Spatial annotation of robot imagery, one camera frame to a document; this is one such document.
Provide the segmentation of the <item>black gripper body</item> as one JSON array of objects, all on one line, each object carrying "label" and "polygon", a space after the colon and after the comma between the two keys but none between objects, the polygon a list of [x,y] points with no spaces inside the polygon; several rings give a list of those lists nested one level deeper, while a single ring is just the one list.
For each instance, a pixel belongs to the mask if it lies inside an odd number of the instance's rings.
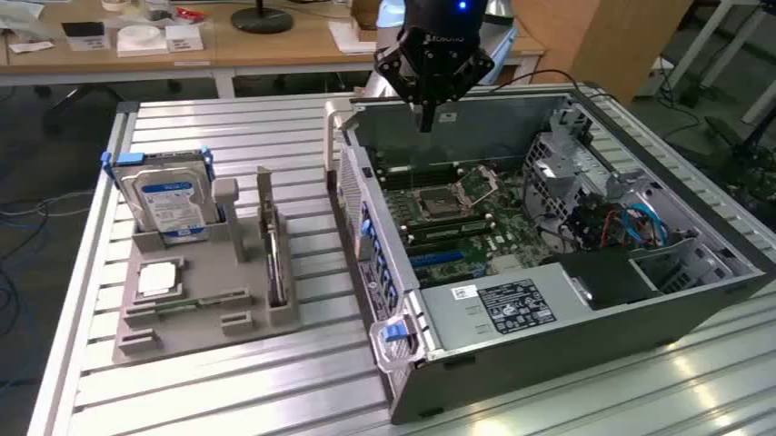
[{"label": "black gripper body", "polygon": [[479,46],[483,1],[407,1],[402,34],[427,34],[427,59],[436,52],[470,53]]}]

